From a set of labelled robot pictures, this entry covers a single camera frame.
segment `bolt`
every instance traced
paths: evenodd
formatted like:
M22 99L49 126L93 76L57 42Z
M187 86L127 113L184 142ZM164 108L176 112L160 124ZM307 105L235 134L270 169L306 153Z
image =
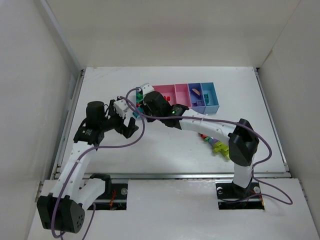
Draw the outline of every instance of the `bolt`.
M128 194L128 189L126 189L125 187L121 189L121 194L122 195L127 195Z
M224 193L222 187L220 187L220 186L216 188L216 192L217 192L219 195L221 195L221 194Z
M256 194L261 193L260 187L258 187L258 186L255 186L255 187L253 188L253 191L254 191Z

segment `white wall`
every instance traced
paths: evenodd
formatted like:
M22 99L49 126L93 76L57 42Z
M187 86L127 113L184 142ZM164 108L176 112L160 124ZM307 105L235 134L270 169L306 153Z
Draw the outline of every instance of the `white wall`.
M1 239L27 236L70 79L33 1L0 1Z
M259 75L294 177L320 232L320 1L301 0Z
M299 0L48 0L83 67L260 67Z

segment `table top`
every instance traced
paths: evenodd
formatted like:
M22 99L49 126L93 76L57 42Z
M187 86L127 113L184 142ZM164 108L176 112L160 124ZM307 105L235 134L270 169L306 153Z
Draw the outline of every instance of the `table top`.
M74 135L86 117L91 101L106 104L117 96L144 83L168 85L213 82L220 108L212 117L239 121L247 119L253 129L270 144L271 159L256 166L256 173L282 173L285 167L268 115L255 71L252 67L88 67L85 71L62 167L71 152ZM129 139L116 131L106 132L102 145L118 146L138 138L139 130ZM264 159L268 149L261 142L254 161ZM197 133L181 131L155 121L146 124L143 138L122 149L99 149L92 157L86 173L216 173L234 172L234 164L220 154L213 154L208 143Z
M88 240L319 240L298 179L264 180L292 198L286 205L263 197L265 210L219 210L214 180L130 180L127 210L96 211ZM44 182L46 196L56 181ZM260 185L261 192L284 201L279 191ZM86 211L82 229L66 233L65 240L82 239L92 211ZM53 239L33 218L28 240Z

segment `robotic arm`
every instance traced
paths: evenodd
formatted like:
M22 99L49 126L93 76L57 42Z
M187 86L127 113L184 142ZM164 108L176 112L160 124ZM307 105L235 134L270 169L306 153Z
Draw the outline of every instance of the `robotic arm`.
M185 105L170 105L161 93L154 91L149 83L142 85L140 89L140 94L143 95L141 107L145 115L150 117L147 117L147 122L155 121L151 117L176 117L159 120L167 127L202 133L229 146L229 157L234 162L233 189L239 198L245 197L250 190L252 181L252 163L259 144L258 138L240 126L232 127L223 123L183 118L203 119L209 117L189 109ZM124 137L130 138L138 130L136 120L133 117L130 118L128 126L125 125L128 111L129 107L123 99L111 100L107 111L105 111L105 104L101 101L88 103L86 118L75 134L72 151L64 170L50 194L41 196L37 202L43 228L51 229L55 204L76 162L76 168L66 184L58 205L55 230L78 233L84 222L85 210L101 194L110 193L111 179L107 174L93 174L82 189L80 189L81 181L94 154L94 151L89 151L89 149L99 146L105 132L114 129ZM250 123L245 119L240 119L239 123L252 129Z

